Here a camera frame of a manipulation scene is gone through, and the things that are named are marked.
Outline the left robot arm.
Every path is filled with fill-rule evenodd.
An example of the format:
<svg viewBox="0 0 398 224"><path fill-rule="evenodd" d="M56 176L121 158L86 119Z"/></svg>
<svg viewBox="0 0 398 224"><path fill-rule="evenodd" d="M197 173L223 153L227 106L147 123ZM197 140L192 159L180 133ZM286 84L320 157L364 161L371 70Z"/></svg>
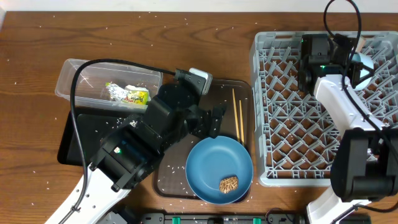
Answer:
<svg viewBox="0 0 398 224"><path fill-rule="evenodd" d="M191 84L162 85L144 114L128 116L101 140L74 191L48 223L97 223L159 167L170 146L188 134L217 137L226 105L203 110L200 98Z"/></svg>

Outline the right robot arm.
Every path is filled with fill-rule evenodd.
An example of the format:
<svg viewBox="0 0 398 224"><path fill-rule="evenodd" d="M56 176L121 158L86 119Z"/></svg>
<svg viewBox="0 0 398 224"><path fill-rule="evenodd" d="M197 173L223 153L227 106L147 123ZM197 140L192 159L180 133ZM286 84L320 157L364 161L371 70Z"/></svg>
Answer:
<svg viewBox="0 0 398 224"><path fill-rule="evenodd" d="M298 88L319 101L341 135L330 186L307 205L307 223L339 223L358 208L397 194L397 130L377 119L356 91L374 76L360 38L305 34Z"/></svg>

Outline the light blue plastic cup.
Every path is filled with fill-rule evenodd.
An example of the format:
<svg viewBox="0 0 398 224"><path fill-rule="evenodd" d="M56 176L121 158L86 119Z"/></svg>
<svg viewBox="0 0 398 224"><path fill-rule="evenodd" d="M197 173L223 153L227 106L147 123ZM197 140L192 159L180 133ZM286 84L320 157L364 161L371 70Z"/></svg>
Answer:
<svg viewBox="0 0 398 224"><path fill-rule="evenodd" d="M374 64L370 56L355 53L351 62L351 86L355 91L367 87L374 75Z"/></svg>

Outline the foil ball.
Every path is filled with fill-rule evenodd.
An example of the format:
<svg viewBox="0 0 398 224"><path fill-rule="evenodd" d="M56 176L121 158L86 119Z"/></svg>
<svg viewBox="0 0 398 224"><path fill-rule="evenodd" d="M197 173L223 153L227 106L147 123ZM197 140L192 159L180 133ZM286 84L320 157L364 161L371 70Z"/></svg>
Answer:
<svg viewBox="0 0 398 224"><path fill-rule="evenodd" d="M121 88L115 83L106 83L106 89L109 93L109 97L113 101L122 101L127 97L128 91Z"/></svg>

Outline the yellow snack wrapper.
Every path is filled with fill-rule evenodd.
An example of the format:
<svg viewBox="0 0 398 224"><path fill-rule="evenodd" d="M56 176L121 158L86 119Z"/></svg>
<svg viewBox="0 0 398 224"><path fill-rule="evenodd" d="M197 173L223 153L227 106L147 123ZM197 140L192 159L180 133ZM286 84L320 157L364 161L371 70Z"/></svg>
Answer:
<svg viewBox="0 0 398 224"><path fill-rule="evenodd" d="M123 99L125 103L132 103L138 105L146 105L150 100L150 95L148 91L142 90L129 90L126 97Z"/></svg>

